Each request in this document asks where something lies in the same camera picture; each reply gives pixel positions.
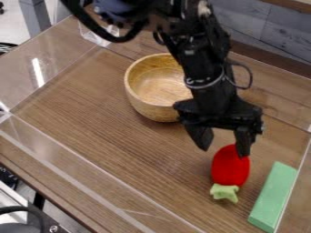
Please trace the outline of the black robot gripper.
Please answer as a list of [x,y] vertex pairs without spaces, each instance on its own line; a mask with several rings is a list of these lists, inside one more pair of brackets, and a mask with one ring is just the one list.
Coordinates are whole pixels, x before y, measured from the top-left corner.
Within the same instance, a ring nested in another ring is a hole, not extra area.
[[174,109],[199,149],[210,150],[214,140],[212,128],[222,128],[235,131],[238,155],[250,155],[257,134],[263,133],[265,126],[263,110],[258,106],[237,96],[223,113],[204,113],[194,99],[176,102]]

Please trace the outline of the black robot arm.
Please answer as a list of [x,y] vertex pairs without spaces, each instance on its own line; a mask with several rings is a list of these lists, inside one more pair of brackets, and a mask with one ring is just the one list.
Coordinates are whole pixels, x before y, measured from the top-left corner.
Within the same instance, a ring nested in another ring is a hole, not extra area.
[[225,31],[210,0],[90,0],[90,15],[80,0],[62,0],[86,28],[102,39],[127,43],[143,30],[154,34],[183,69],[192,97],[174,103],[179,121],[202,150],[208,150],[215,128],[231,130],[237,153],[250,155],[263,133],[263,110],[238,95],[230,59],[231,36]]

